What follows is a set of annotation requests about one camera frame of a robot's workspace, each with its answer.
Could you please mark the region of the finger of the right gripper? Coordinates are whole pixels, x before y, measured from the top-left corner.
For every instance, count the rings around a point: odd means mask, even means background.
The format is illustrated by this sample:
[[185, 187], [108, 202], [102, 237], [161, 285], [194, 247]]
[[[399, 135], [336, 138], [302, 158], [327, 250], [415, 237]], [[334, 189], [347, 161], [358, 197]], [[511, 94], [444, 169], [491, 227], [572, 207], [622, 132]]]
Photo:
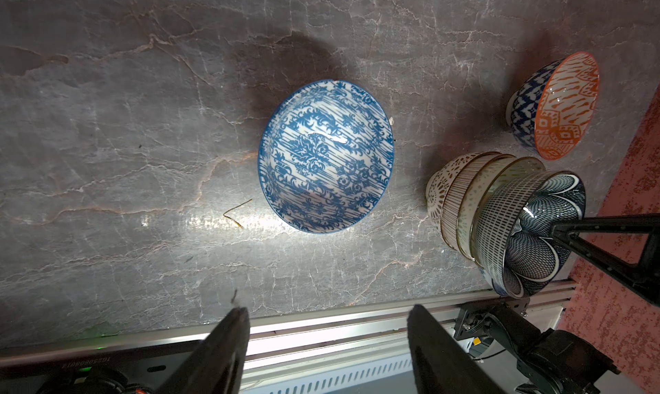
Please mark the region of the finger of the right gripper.
[[[582, 234], [643, 234], [646, 242], [637, 263], [629, 263], [596, 246]], [[551, 238], [615, 279], [653, 306], [659, 305], [659, 215], [621, 215], [555, 222]]]

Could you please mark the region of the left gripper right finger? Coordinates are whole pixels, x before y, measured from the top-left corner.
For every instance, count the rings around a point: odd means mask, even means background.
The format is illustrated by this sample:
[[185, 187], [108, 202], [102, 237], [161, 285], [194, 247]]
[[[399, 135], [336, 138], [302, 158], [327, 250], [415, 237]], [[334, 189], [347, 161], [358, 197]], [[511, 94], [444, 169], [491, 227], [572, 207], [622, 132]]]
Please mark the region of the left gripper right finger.
[[501, 393], [424, 306], [407, 318], [407, 337], [418, 393]]

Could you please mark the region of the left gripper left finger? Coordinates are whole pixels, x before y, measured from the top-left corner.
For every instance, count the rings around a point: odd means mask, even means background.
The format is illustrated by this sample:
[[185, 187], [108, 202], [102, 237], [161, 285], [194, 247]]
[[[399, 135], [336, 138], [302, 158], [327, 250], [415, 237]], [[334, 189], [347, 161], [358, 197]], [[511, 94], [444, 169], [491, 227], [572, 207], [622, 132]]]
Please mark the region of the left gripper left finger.
[[156, 391], [173, 394], [240, 392], [249, 337], [249, 311], [245, 307], [232, 309]]

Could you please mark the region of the dark flower pattern bowl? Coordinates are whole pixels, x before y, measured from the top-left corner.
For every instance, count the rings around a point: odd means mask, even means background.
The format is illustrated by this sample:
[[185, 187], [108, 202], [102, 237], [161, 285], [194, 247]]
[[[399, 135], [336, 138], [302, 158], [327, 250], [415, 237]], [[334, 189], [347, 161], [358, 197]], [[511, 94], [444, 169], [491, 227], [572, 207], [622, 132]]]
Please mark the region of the dark flower pattern bowl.
[[584, 217], [586, 194], [574, 172], [531, 172], [492, 190], [477, 211], [470, 250], [500, 295], [523, 298], [540, 292], [571, 252], [552, 239], [555, 222]]

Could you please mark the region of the green triangle pattern bowl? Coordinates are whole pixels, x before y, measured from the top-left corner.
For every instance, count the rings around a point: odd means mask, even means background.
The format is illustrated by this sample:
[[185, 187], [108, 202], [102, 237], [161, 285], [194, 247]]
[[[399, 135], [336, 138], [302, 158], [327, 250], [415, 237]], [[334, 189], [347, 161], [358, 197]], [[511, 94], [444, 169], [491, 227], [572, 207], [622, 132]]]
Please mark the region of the green triangle pattern bowl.
[[456, 239], [459, 251], [466, 258], [473, 260], [480, 268], [483, 267], [476, 246], [472, 246], [471, 241], [475, 236], [478, 218], [493, 193], [513, 179], [545, 170], [543, 163], [535, 157], [517, 158], [504, 154], [498, 154], [481, 167], [467, 187], [457, 220]]

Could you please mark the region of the orange diamond pattern bowl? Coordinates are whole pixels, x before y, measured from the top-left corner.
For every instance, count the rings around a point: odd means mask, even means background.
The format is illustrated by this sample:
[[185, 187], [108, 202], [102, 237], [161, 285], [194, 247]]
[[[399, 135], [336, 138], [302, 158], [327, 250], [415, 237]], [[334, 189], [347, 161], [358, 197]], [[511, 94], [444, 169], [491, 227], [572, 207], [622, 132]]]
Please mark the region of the orange diamond pattern bowl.
[[588, 52], [538, 69], [510, 97], [505, 121], [524, 148], [559, 160], [583, 139], [596, 109], [600, 71]]

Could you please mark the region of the blue floral bowl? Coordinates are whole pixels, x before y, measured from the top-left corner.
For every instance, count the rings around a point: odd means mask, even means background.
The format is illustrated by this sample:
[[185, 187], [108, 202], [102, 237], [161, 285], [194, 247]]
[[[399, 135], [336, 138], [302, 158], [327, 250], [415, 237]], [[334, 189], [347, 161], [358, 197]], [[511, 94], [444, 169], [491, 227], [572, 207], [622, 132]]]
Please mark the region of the blue floral bowl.
[[257, 160], [271, 209], [308, 234], [362, 221], [382, 199], [394, 165], [388, 115], [366, 90], [340, 80], [309, 83], [282, 102]]

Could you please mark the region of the pink striped bowl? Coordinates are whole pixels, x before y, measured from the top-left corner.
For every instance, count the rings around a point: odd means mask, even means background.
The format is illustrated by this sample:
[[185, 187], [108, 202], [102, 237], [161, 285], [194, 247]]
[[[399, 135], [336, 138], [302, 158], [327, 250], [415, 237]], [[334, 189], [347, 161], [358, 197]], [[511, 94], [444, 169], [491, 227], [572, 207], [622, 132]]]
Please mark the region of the pink striped bowl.
[[446, 244], [458, 251], [458, 215], [465, 194], [479, 171], [500, 156], [499, 152], [473, 153], [456, 158], [450, 169], [450, 187], [443, 200], [441, 234]]

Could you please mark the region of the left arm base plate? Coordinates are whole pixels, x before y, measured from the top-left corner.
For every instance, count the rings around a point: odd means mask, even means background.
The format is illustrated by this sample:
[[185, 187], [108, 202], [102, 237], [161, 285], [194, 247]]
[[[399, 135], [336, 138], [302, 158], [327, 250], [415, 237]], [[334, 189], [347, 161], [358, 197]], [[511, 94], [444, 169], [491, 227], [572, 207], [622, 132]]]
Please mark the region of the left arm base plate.
[[29, 393], [155, 393], [173, 370], [166, 361], [95, 359], [47, 377]]

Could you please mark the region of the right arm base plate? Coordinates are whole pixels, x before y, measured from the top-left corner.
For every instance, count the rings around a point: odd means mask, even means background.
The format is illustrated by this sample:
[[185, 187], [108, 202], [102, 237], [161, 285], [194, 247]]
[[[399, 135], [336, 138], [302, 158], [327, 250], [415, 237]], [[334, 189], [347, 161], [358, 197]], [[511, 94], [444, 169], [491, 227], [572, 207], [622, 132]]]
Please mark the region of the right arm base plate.
[[491, 337], [517, 359], [517, 370], [541, 393], [598, 393], [596, 382], [620, 370], [586, 340], [565, 330], [540, 330], [524, 318], [528, 299], [463, 304], [455, 322], [457, 341]]

